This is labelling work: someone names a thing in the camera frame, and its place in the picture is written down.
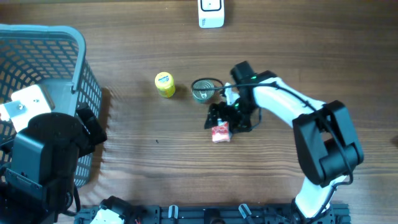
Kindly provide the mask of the yellow lid jar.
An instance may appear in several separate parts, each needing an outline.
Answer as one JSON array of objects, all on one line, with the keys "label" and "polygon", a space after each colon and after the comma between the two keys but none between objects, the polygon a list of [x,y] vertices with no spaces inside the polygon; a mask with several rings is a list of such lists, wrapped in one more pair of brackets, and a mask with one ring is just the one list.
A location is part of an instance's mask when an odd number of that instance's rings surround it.
[{"label": "yellow lid jar", "polygon": [[160,72],[156,75],[155,86],[160,96],[164,98],[170,98],[175,93],[174,78],[168,72]]}]

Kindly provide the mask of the silver top tin can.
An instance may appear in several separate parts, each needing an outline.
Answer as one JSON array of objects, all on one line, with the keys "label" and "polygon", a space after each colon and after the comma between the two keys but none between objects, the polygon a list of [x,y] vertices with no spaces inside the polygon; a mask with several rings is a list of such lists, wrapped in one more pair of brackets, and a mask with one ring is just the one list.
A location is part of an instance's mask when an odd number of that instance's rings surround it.
[{"label": "silver top tin can", "polygon": [[193,99],[199,103],[206,103],[214,94],[214,84],[211,80],[199,80],[193,82],[192,95]]}]

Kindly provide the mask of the red juice carton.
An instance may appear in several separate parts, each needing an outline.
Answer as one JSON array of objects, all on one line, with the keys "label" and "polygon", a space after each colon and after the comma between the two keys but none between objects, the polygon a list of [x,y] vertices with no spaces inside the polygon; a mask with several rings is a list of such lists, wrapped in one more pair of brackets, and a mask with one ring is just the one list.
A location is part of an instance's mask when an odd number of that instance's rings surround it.
[{"label": "red juice carton", "polygon": [[229,124],[226,121],[219,122],[217,126],[212,127],[211,137],[214,143],[230,142],[231,133],[229,131]]}]

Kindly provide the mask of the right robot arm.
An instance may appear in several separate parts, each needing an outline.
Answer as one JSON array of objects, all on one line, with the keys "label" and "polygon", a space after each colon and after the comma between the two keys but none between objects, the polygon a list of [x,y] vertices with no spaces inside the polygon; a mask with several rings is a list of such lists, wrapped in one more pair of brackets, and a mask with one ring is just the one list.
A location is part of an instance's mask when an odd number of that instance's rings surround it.
[{"label": "right robot arm", "polygon": [[249,62],[230,71],[233,84],[213,87],[225,98],[212,103],[204,124],[212,129],[227,125],[227,133],[254,129],[255,110],[270,111],[294,133],[298,163],[305,175],[293,199],[293,222],[316,223],[331,210],[331,199],[339,187],[351,185],[353,171],[364,161],[364,152],[347,107],[335,100],[325,103],[289,87],[272,71],[256,73]]}]

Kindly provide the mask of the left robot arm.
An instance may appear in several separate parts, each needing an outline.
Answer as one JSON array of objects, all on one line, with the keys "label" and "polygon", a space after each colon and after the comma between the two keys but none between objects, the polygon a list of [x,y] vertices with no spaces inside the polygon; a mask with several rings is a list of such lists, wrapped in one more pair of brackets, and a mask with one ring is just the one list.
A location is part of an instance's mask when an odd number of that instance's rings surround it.
[{"label": "left robot arm", "polygon": [[1,145],[12,154],[1,166],[1,223],[127,223],[128,205],[110,197],[92,209],[81,209],[74,182],[78,160],[107,140],[88,105],[76,116],[50,112],[34,116],[27,127]]}]

